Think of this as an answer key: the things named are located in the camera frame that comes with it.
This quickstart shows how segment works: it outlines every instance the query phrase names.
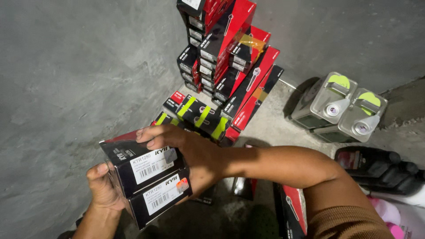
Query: yellow-green tape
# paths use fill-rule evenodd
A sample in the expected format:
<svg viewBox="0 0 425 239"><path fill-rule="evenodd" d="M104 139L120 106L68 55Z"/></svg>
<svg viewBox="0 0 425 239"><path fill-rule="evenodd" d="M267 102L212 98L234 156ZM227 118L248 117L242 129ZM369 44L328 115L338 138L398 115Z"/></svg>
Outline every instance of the yellow-green tape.
<svg viewBox="0 0 425 239"><path fill-rule="evenodd" d="M162 121L164 121L165 117L167 117L166 113L162 113L161 117L159 118L159 120L156 122L155 125L161 125Z"/></svg>
<svg viewBox="0 0 425 239"><path fill-rule="evenodd" d="M211 134L211 137L215 140L218 140L218 137L220 137L221 133L226 130L226 124L229 120L222 117L220 120L220 123L215 128L214 132Z"/></svg>
<svg viewBox="0 0 425 239"><path fill-rule="evenodd" d="M186 111L189 109L189 107L195 100L195 97L191 97L188 102L181 108L181 110L178 111L177 116L179 117L179 119L181 119L181 117L186 113Z"/></svg>
<svg viewBox="0 0 425 239"><path fill-rule="evenodd" d="M202 125L202 123L204 122L205 118L206 118L206 117L207 117L207 115L209 114L210 109L211 109L211 107L209 107L209 106L206 106L206 107L205 107L205 109L204 109L204 111L202 112L201 116L199 117L198 121L196 121L196 123L195 123L195 127L199 128L199 127Z"/></svg>

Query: concrete wall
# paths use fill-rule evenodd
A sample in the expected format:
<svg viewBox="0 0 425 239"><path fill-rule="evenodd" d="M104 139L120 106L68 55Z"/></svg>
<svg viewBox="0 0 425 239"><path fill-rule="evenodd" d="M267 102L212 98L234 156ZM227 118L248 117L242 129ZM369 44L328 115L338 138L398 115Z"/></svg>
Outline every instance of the concrete wall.
<svg viewBox="0 0 425 239"><path fill-rule="evenodd" d="M425 3L261 0L296 82L346 74L381 92L424 75ZM182 81L175 0L0 3L0 237L54 238L87 207L98 141L148 124Z"/></svg>

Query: yellow-green sticker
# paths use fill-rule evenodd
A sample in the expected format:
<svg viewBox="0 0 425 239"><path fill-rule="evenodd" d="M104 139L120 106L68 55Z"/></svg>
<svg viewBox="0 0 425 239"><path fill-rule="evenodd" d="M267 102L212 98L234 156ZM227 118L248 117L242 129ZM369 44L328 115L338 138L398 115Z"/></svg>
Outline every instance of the yellow-green sticker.
<svg viewBox="0 0 425 239"><path fill-rule="evenodd" d="M361 94L360 96L359 96L359 98L358 99L360 99L360 100L367 100L367 101L369 101L370 103L372 103L372 104L374 104L374 105L376 105L376 106L378 106L378 107L380 107L381 106L381 100L380 99L378 99L376 96L375 96L375 94L374 93L371 93L371 92L366 92L366 93L363 93L363 94ZM366 109L365 107L362 107L362 110L367 114L367 115L372 115L374 112L373 111L371 111L371 110L369 110L369 109Z"/></svg>
<svg viewBox="0 0 425 239"><path fill-rule="evenodd" d="M345 76L333 75L329 77L328 82L335 82L338 85L341 85L347 89L350 89L350 81Z"/></svg>

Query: finger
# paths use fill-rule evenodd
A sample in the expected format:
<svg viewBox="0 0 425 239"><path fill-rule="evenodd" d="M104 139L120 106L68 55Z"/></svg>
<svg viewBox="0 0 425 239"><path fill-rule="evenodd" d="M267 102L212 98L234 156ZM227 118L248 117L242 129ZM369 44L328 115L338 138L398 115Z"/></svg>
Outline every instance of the finger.
<svg viewBox="0 0 425 239"><path fill-rule="evenodd" d="M153 140L149 141L146 147L150 150L160 149L165 146L170 146L173 148L182 148L185 140L185 131L167 131L156 136Z"/></svg>

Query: metal canister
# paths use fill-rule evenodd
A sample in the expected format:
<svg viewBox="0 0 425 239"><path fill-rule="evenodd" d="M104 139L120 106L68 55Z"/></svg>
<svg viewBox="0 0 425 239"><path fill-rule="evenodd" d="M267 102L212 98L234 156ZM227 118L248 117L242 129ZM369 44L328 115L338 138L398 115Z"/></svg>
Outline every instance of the metal canister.
<svg viewBox="0 0 425 239"><path fill-rule="evenodd" d="M309 132L325 142L367 142L387 104L388 101L381 96L358 88L337 125L310 129Z"/></svg>
<svg viewBox="0 0 425 239"><path fill-rule="evenodd" d="M350 105L357 83L331 72L308 88L286 120L305 129L335 125Z"/></svg>

